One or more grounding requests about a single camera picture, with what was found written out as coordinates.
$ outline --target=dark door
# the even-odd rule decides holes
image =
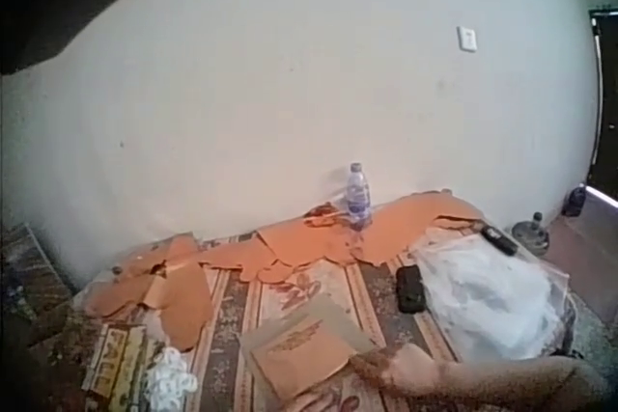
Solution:
[[[603,111],[588,184],[618,200],[618,14],[595,16],[601,54]]]

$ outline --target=person's hand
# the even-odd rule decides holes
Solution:
[[[398,396],[430,397],[440,379],[439,363],[412,343],[356,355],[350,365],[372,386]]]
[[[283,408],[283,412],[326,412],[337,404],[334,391],[310,392],[300,395]]]

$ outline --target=black case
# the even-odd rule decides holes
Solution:
[[[418,265],[400,267],[395,274],[397,305],[402,313],[422,313],[427,308],[423,279]]]

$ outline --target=white yarn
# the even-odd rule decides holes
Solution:
[[[146,372],[146,398],[153,412],[176,412],[184,393],[197,390],[197,378],[187,372],[186,362],[175,347],[166,347]]]

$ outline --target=white plastic bag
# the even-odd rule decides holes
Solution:
[[[565,274],[475,234],[417,251],[428,304],[463,360],[538,356],[564,311]]]

